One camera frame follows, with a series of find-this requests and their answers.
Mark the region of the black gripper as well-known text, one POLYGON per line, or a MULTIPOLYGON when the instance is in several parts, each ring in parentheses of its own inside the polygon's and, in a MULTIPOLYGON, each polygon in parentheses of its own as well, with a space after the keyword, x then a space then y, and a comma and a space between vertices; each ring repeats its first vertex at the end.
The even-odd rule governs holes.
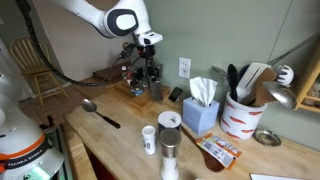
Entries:
MULTIPOLYGON (((146 47, 138 46, 138 54, 141 58, 144 58, 146 60, 146 65, 147 66, 153 66, 154 65, 154 60, 153 56, 156 54, 155 47, 153 45, 149 45, 146 47)), ((144 78, 146 81, 150 82, 150 76, 148 74, 147 67, 143 67, 144 70, 144 78)), ((161 75, 161 66, 155 66, 153 68, 153 76, 152 80, 157 80, 160 78, 161 75)))

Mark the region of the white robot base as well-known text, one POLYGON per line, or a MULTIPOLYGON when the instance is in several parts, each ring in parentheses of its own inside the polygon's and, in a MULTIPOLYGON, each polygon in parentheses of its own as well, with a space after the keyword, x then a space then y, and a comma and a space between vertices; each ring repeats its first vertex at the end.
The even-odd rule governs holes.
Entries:
POLYGON ((45 132, 18 107, 21 86, 0 70, 0 180, 51 180, 64 162, 45 132))

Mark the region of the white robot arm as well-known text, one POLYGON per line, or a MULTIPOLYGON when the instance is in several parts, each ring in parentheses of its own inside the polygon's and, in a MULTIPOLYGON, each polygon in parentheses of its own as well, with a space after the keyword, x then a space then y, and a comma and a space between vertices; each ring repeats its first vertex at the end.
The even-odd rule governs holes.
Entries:
POLYGON ((163 36, 151 29, 144 0, 119 0, 108 11, 99 10, 86 0, 52 1, 94 26, 106 38, 132 34, 137 48, 143 52, 149 77, 152 81, 157 79, 154 45, 162 41, 163 36))

